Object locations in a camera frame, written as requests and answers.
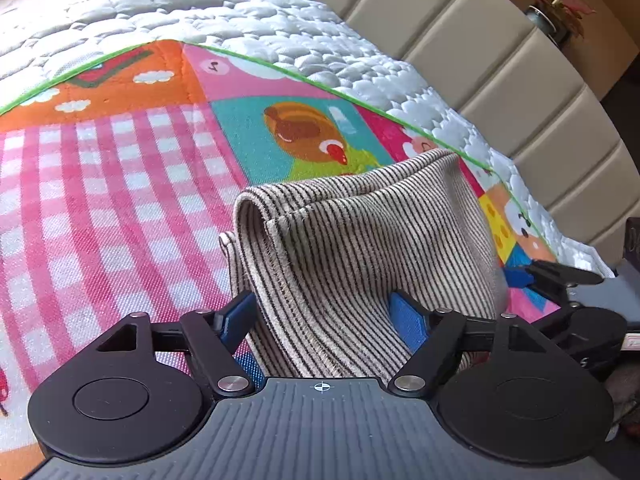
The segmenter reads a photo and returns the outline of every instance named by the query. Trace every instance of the gray gripper base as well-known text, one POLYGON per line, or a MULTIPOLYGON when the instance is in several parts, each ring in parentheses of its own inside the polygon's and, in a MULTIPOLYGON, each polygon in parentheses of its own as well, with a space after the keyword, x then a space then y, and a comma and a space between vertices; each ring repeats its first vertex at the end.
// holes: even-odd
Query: gray gripper base
POLYGON ((422 400, 374 379, 267 380, 222 400, 191 440, 142 464, 113 468, 53 458, 32 480, 613 480, 595 460, 530 469, 455 442, 422 400))
POLYGON ((640 274, 626 260, 622 260, 616 270, 615 278, 607 278, 597 285, 569 288, 569 300, 613 310, 633 327, 640 324, 640 274))

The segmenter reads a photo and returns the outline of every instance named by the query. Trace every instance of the black and white striped fabric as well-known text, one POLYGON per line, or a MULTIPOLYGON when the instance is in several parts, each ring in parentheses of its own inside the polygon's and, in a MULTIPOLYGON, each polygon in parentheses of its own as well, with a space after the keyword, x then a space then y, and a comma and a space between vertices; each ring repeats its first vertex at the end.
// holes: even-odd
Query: black and white striped fabric
POLYGON ((388 316, 407 292, 429 309, 494 318, 508 289, 458 156, 433 150, 369 173, 249 187, 222 234, 232 288, 262 319, 249 343, 267 375, 377 376, 409 351, 388 316))

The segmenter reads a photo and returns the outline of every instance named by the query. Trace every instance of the white quilted blanket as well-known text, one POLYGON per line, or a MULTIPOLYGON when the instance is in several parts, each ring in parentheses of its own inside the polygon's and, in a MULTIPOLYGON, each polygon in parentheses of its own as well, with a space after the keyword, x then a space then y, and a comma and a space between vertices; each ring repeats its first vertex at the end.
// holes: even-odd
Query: white quilted blanket
POLYGON ((222 47, 302 73, 428 130, 494 168, 562 263, 612 277, 596 251, 561 235, 515 165, 409 63, 382 54, 309 0, 35 0, 0 16, 0 108, 92 59, 153 40, 222 47))

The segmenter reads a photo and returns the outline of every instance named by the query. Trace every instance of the metal screw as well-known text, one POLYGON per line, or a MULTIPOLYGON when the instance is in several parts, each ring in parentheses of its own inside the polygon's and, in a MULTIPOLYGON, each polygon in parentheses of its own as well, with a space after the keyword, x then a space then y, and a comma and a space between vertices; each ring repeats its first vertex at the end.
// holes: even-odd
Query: metal screw
POLYGON ((396 388, 404 392, 417 392, 425 384, 424 379, 417 375, 401 375, 394 381, 396 388))
POLYGON ((218 381, 218 387, 224 392, 239 392, 248 385, 249 381, 238 375, 228 375, 218 381))

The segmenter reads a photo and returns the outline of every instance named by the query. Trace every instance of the headboard panel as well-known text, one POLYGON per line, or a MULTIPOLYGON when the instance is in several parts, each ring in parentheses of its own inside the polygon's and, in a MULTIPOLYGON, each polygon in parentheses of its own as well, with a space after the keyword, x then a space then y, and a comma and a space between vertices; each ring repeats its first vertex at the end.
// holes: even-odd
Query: headboard panel
POLYGON ((319 0, 380 50, 411 62, 510 156, 560 230, 622 256, 640 175, 562 53, 509 0, 319 0))

